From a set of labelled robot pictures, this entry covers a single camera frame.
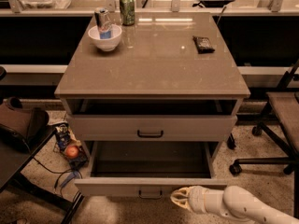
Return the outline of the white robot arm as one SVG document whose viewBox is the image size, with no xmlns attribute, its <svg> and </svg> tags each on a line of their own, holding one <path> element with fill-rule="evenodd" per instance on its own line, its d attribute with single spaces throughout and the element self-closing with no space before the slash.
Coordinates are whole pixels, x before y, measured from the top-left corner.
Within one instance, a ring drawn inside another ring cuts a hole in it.
<svg viewBox="0 0 299 224">
<path fill-rule="evenodd" d="M 184 187 L 173 191 L 170 199 L 195 214 L 213 214 L 239 224 L 299 224 L 298 218 L 263 203 L 239 186 L 224 190 Z"/>
</svg>

